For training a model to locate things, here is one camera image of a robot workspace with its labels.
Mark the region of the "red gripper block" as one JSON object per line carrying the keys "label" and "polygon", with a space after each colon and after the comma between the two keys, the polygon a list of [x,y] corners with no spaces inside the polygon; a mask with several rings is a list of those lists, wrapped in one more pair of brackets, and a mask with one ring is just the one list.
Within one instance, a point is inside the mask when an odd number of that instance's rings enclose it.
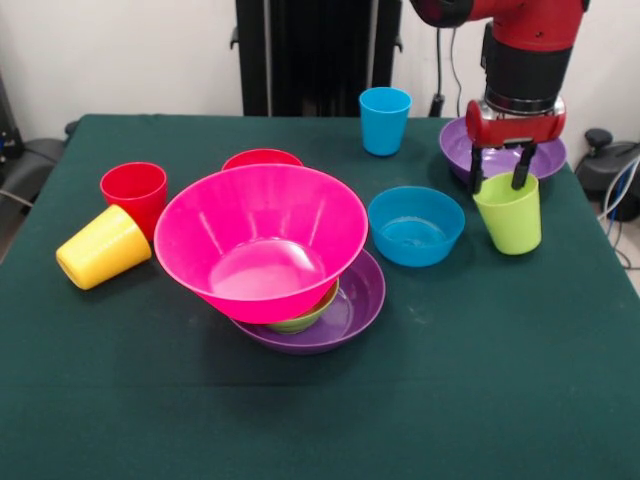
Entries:
{"label": "red gripper block", "polygon": [[503,148],[524,144],[516,164],[511,187],[524,187],[537,145],[557,139],[566,123],[566,106],[558,97],[551,111],[536,115],[513,115],[493,110],[484,100],[472,100],[465,116],[467,134],[473,146],[469,172],[469,190],[472,195],[481,190],[483,148]]}

